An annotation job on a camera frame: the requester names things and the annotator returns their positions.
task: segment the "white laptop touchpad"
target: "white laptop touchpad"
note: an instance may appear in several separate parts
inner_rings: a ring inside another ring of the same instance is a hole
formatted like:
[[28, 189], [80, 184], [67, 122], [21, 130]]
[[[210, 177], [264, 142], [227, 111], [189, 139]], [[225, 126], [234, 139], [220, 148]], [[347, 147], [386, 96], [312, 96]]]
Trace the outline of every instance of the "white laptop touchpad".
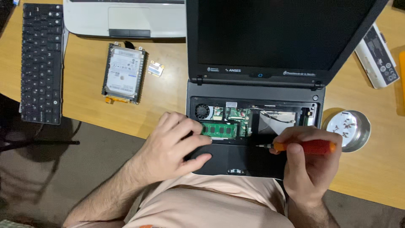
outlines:
[[150, 30], [149, 8], [108, 8], [109, 29]]

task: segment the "orange screwdriver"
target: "orange screwdriver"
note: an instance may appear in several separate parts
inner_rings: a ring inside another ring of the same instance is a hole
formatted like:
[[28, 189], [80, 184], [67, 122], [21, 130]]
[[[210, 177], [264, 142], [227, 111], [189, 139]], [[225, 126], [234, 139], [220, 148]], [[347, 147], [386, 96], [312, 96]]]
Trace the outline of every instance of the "orange screwdriver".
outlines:
[[[303, 149], [304, 153], [309, 155], [324, 155], [334, 153], [336, 150], [336, 144], [331, 141], [326, 140], [311, 140], [299, 143]], [[275, 142], [274, 144], [263, 144], [257, 145], [259, 147], [264, 147], [266, 149], [275, 149], [277, 151], [286, 151], [287, 143]]]

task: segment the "metal bowl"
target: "metal bowl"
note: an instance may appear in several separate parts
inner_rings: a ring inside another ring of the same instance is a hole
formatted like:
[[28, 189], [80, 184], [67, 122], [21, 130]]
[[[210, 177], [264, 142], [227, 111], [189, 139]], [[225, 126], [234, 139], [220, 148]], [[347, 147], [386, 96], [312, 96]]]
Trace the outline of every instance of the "metal bowl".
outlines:
[[345, 110], [324, 123], [324, 129], [343, 136], [342, 152], [360, 150], [369, 140], [371, 124], [367, 117], [355, 110]]

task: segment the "dark floor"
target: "dark floor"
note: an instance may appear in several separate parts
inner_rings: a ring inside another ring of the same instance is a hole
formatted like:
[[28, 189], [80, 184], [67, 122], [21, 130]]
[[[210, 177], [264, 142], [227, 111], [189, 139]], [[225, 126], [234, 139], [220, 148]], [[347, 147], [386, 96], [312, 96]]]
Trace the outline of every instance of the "dark floor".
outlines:
[[[57, 131], [45, 126], [40, 135], [69, 139], [77, 125], [78, 121], [65, 119]], [[24, 136], [14, 133], [10, 137]], [[73, 139], [81, 144], [0, 154], [3, 216], [23, 215], [60, 225], [75, 203], [112, 175], [145, 141], [86, 123]], [[333, 191], [327, 192], [325, 201], [343, 228], [405, 227], [404, 210]]]

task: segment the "table surface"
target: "table surface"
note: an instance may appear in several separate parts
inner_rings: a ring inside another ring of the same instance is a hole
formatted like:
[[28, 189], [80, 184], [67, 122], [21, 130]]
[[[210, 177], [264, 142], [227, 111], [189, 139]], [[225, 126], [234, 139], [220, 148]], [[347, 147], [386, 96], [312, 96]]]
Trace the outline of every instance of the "table surface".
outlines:
[[[23, 0], [0, 38], [0, 93], [20, 100], [21, 26]], [[62, 0], [41, 0], [58, 3]], [[379, 29], [398, 63], [405, 50], [405, 12], [386, 6], [377, 19]], [[185, 112], [188, 79], [185, 43], [133, 41], [149, 59], [166, 66], [162, 77], [145, 75], [139, 105], [104, 102], [101, 88], [108, 44], [115, 40], [69, 35], [64, 62], [63, 116], [146, 138], [165, 112]], [[361, 150], [343, 154], [330, 189], [405, 209], [405, 110], [401, 81], [373, 89], [356, 56], [351, 55], [327, 86], [324, 116], [338, 109], [358, 110], [372, 125]]]

